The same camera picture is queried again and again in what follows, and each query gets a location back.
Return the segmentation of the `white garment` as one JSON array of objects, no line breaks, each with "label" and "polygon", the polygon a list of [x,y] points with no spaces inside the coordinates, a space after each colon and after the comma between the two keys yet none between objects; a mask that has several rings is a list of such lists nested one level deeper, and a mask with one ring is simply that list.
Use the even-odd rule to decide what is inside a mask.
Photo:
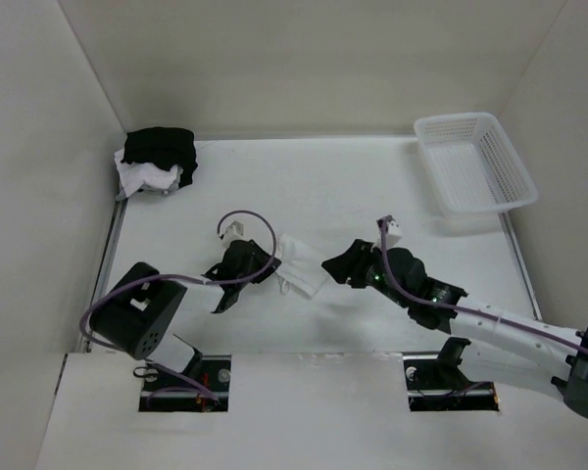
[{"label": "white garment", "polygon": [[281,261],[275,274],[282,295],[293,291],[311,299],[329,278],[321,267],[324,255],[288,234],[278,238],[276,257]]}]

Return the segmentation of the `black tank top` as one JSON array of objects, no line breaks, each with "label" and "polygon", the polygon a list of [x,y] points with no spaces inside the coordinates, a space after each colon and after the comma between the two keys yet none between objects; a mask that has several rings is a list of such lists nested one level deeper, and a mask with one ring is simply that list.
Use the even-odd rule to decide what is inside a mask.
[{"label": "black tank top", "polygon": [[179,187],[191,185],[198,168],[195,135],[178,127],[150,127],[129,132],[123,147],[123,164],[153,164],[169,171],[181,170]]}]

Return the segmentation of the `white tank top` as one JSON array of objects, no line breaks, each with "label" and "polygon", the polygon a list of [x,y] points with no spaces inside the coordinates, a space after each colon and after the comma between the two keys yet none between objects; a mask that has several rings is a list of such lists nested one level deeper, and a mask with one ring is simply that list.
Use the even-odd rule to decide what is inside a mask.
[{"label": "white tank top", "polygon": [[174,165],[162,170],[152,163],[127,164],[123,162],[124,149],[114,153],[114,162],[119,176],[119,192],[116,200],[123,201],[139,192],[167,196],[179,189],[183,170]]}]

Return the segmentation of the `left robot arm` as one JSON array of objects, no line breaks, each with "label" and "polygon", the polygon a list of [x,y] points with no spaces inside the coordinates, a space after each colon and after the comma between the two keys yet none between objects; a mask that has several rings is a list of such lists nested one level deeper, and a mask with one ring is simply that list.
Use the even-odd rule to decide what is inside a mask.
[{"label": "left robot arm", "polygon": [[119,351],[157,364],[177,389],[190,390],[199,382],[202,354],[168,331],[182,301],[194,311],[223,313],[248,284],[265,281],[280,265],[253,240],[230,242],[221,261],[206,272],[207,282],[192,286],[163,279],[141,261],[115,286],[119,293],[94,309],[88,326]]}]

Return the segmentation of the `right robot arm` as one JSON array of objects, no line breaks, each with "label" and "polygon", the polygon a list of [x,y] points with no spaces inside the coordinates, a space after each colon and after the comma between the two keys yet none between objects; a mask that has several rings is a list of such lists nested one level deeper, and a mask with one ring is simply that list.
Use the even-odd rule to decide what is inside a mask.
[{"label": "right robot arm", "polygon": [[321,266],[336,283],[372,288],[417,325],[447,334],[434,365],[442,385],[505,383],[558,400],[588,419],[588,326],[558,327],[480,303],[429,276],[404,248],[383,251],[357,239]]}]

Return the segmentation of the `white plastic laundry basket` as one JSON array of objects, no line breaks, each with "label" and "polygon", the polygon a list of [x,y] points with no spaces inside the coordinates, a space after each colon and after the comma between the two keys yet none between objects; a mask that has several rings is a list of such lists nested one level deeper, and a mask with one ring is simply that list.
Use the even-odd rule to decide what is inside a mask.
[{"label": "white plastic laundry basket", "polygon": [[441,212],[463,218],[535,203],[538,191],[498,119],[484,112],[414,123],[418,152]]}]

